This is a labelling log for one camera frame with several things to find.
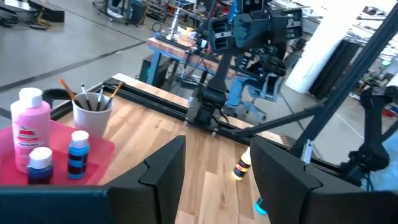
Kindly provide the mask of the black handled paintbrush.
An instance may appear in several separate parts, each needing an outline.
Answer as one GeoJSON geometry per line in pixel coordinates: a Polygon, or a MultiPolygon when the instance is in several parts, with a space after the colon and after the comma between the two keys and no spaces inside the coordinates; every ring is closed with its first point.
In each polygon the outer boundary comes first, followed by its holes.
{"type": "Polygon", "coordinates": [[[81,90],[82,90],[83,95],[85,96],[85,101],[86,101],[88,110],[89,110],[89,111],[92,111],[90,99],[89,99],[89,97],[88,97],[87,91],[85,90],[85,84],[84,84],[84,83],[81,83],[81,90]]]}
{"type": "Polygon", "coordinates": [[[62,84],[62,86],[64,87],[64,89],[66,90],[66,92],[68,93],[69,97],[71,98],[71,100],[80,108],[82,108],[82,105],[80,104],[80,102],[76,99],[76,94],[71,91],[71,89],[69,88],[69,86],[65,83],[65,81],[61,78],[58,79],[59,82],[62,84]]]}
{"type": "Polygon", "coordinates": [[[119,84],[117,85],[116,89],[113,91],[112,95],[109,97],[109,100],[107,102],[107,104],[104,106],[103,111],[107,110],[110,107],[110,104],[113,100],[113,98],[116,96],[116,94],[118,93],[118,91],[120,90],[120,88],[124,85],[123,82],[119,82],[119,84]]]}
{"type": "Polygon", "coordinates": [[[104,85],[101,86],[101,89],[99,91],[99,95],[97,97],[97,105],[96,105],[96,111],[100,110],[100,106],[101,106],[101,99],[103,96],[103,90],[104,90],[104,85]]]}

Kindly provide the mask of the black computer tower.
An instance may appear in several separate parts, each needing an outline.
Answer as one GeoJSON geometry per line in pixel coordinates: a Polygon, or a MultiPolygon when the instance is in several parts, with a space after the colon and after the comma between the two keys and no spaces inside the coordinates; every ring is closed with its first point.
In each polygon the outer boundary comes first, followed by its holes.
{"type": "MultiPolygon", "coordinates": [[[[138,79],[141,82],[147,81],[147,75],[150,72],[150,66],[154,55],[150,55],[142,60],[141,71],[138,79]]],[[[174,63],[174,60],[169,57],[161,56],[157,72],[154,77],[153,85],[157,88],[161,87],[166,81],[166,75],[169,67],[174,63]]]]}

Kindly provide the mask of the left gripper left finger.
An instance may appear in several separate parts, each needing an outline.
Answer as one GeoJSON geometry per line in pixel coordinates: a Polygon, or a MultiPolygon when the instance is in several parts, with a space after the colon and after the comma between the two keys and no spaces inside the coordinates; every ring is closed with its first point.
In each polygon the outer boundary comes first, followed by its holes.
{"type": "Polygon", "coordinates": [[[114,224],[175,224],[185,175],[179,135],[107,185],[114,224]]]}

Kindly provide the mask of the white round column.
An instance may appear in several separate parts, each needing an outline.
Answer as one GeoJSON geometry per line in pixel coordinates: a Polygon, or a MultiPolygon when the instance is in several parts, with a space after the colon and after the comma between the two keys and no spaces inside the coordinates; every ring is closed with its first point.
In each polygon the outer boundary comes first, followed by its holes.
{"type": "Polygon", "coordinates": [[[327,0],[327,12],[307,42],[285,85],[307,93],[327,61],[366,6],[388,11],[396,0],[327,0]]]}

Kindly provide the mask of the small dark purple paint bottle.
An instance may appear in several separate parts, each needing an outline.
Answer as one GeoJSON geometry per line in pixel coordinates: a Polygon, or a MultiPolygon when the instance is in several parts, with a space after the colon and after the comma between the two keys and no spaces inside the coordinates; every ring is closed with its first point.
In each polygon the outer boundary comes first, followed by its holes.
{"type": "Polygon", "coordinates": [[[29,154],[27,182],[29,185],[49,185],[53,179],[53,152],[48,147],[37,147],[29,154]]]}

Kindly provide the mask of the small yellow paint bottle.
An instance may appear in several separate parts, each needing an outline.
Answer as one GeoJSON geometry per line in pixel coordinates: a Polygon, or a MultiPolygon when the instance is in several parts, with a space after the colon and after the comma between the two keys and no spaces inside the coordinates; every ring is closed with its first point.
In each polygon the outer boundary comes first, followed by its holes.
{"type": "Polygon", "coordinates": [[[250,147],[246,149],[246,151],[240,157],[240,160],[235,165],[231,176],[237,180],[243,180],[244,176],[248,172],[249,168],[251,167],[251,156],[250,156],[250,147]]]}

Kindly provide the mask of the small light teal paint bottle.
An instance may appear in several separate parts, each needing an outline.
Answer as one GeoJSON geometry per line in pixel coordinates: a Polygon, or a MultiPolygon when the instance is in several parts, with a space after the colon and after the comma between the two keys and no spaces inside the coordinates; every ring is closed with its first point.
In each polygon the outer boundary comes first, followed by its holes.
{"type": "Polygon", "coordinates": [[[254,208],[257,213],[261,215],[267,215],[267,210],[264,208],[264,201],[262,197],[259,197],[256,202],[254,203],[254,208]]]}

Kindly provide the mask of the large pink paint bottle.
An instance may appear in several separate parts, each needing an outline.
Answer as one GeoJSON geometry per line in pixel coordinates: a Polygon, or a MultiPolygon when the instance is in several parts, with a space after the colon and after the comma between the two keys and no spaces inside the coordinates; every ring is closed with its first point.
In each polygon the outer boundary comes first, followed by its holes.
{"type": "Polygon", "coordinates": [[[15,163],[23,173],[27,172],[32,150],[50,146],[50,105],[42,95],[38,88],[23,88],[10,106],[15,163]]]}

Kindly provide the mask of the black aluminium table frame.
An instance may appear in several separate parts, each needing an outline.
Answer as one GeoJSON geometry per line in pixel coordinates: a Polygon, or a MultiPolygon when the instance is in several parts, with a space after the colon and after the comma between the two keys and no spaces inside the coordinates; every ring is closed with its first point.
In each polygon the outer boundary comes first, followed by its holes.
{"type": "MultiPolygon", "coordinates": [[[[237,72],[242,72],[246,73],[247,71],[244,71],[240,69],[239,67],[235,67],[237,72]]],[[[195,99],[195,95],[198,91],[199,88],[206,86],[207,84],[199,84],[198,88],[195,90],[194,95],[193,95],[193,101],[195,99]]],[[[131,87],[131,90],[127,91],[128,93],[135,95],[136,97],[141,97],[145,102],[147,103],[140,103],[141,105],[144,106],[154,106],[155,110],[160,111],[163,114],[168,114],[169,116],[173,116],[179,120],[186,121],[187,123],[190,123],[187,121],[187,111],[193,107],[182,107],[178,106],[176,103],[173,103],[171,101],[168,101],[163,98],[159,98],[155,96],[152,93],[146,92],[146,91],[141,91],[137,88],[131,87]]],[[[227,137],[229,139],[232,139],[234,141],[240,141],[240,140],[245,140],[249,139],[251,137],[254,137],[254,135],[267,131],[272,128],[276,128],[278,126],[283,126],[285,124],[289,124],[294,121],[298,121],[300,119],[307,118],[309,116],[315,116],[314,119],[322,119],[328,112],[331,112],[331,107],[336,106],[337,102],[334,103],[332,102],[333,100],[337,100],[337,95],[343,93],[343,90],[337,91],[335,95],[333,95],[333,98],[329,99],[329,102],[326,104],[320,104],[318,106],[312,107],[312,108],[307,108],[306,110],[303,110],[299,113],[295,113],[289,116],[285,116],[279,119],[275,119],[273,121],[267,122],[267,123],[262,123],[258,124],[257,126],[252,126],[244,129],[238,129],[238,128],[232,128],[232,126],[228,123],[228,119],[224,116],[225,122],[218,120],[218,125],[215,128],[206,128],[204,126],[199,126],[197,124],[193,124],[194,126],[207,130],[207,131],[212,131],[215,132],[216,134],[221,134],[224,137],[227,137]]],[[[344,177],[341,167],[333,167],[335,171],[337,171],[336,174],[337,177],[344,177]]]]}

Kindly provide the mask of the pink plastic bin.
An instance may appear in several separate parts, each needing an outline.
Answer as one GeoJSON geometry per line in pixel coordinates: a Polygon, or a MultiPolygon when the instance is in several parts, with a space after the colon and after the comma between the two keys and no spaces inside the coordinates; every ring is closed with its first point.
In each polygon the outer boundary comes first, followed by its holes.
{"type": "MultiPolygon", "coordinates": [[[[96,185],[104,176],[111,162],[116,146],[113,142],[90,136],[90,150],[85,176],[81,179],[69,179],[67,172],[68,147],[74,128],[62,123],[51,122],[50,148],[53,150],[53,185],[96,185]]],[[[15,164],[12,128],[0,130],[0,185],[27,185],[27,176],[20,172],[15,164]]]]}

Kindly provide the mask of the black room divider panel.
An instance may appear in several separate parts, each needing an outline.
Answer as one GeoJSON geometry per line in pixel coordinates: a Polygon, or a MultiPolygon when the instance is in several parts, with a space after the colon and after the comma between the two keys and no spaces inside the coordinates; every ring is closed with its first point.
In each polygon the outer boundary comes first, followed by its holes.
{"type": "Polygon", "coordinates": [[[318,100],[327,97],[332,89],[336,88],[337,81],[341,78],[359,47],[360,45],[353,41],[342,40],[309,89],[309,93],[318,100]]]}

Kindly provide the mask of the beige ribbed cup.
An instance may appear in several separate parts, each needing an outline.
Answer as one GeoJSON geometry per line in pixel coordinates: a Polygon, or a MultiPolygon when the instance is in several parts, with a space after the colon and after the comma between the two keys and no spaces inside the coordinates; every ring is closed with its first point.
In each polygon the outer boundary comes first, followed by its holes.
{"type": "Polygon", "coordinates": [[[99,93],[87,92],[87,94],[90,99],[92,111],[88,110],[85,96],[82,93],[77,94],[76,99],[80,102],[82,108],[72,102],[74,126],[76,129],[88,132],[91,136],[95,135],[103,137],[113,110],[113,102],[111,102],[110,107],[107,110],[103,111],[104,106],[109,100],[109,96],[103,94],[100,110],[96,111],[97,97],[99,93]]]}

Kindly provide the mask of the black floor box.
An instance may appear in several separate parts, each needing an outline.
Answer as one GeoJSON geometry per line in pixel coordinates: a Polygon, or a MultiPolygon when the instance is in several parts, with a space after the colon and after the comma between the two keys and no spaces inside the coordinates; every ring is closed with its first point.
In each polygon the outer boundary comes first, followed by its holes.
{"type": "Polygon", "coordinates": [[[49,3],[49,0],[27,0],[30,7],[43,12],[42,18],[50,22],[65,22],[65,11],[49,3]]]}

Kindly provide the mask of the grey office chair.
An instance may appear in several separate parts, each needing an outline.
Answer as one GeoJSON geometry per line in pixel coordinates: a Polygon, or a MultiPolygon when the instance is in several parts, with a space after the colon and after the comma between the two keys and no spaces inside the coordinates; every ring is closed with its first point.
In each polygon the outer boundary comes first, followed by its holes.
{"type": "Polygon", "coordinates": [[[247,81],[246,86],[252,100],[243,102],[245,113],[252,113],[260,123],[263,123],[267,119],[267,113],[258,108],[254,102],[257,99],[276,102],[283,80],[283,77],[270,73],[265,77],[263,82],[254,80],[247,81]]]}

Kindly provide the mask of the small blue paint bottle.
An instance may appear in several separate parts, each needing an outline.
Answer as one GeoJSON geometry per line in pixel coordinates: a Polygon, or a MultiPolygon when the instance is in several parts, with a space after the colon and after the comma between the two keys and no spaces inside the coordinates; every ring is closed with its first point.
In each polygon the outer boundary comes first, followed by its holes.
{"type": "Polygon", "coordinates": [[[84,177],[90,150],[89,134],[86,131],[74,131],[68,148],[68,178],[81,179],[84,177]]]}

